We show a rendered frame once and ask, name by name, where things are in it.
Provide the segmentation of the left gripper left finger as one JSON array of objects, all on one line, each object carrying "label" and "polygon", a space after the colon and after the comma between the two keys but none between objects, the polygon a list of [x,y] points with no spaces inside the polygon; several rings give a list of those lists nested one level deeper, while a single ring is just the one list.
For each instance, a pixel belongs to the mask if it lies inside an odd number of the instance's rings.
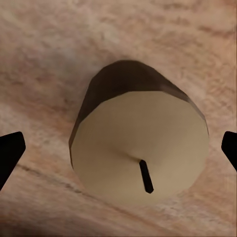
[{"label": "left gripper left finger", "polygon": [[21,131],[0,137],[0,190],[3,188],[26,145]]}]

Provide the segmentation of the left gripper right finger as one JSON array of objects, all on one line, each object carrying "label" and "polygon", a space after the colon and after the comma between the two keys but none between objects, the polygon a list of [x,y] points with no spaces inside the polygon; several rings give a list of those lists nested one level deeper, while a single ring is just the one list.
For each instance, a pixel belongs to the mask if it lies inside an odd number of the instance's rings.
[{"label": "left gripper right finger", "polygon": [[237,171],[237,133],[226,131],[221,148]]}]

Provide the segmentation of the pillar candle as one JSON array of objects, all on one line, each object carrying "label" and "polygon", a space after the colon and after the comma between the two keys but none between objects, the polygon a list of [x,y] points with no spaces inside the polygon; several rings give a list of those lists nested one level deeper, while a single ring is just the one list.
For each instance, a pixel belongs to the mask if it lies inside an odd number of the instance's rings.
[{"label": "pillar candle", "polygon": [[210,146],[198,106],[139,61],[115,62],[91,80],[69,139],[84,188],[126,208],[186,191],[205,169]]}]

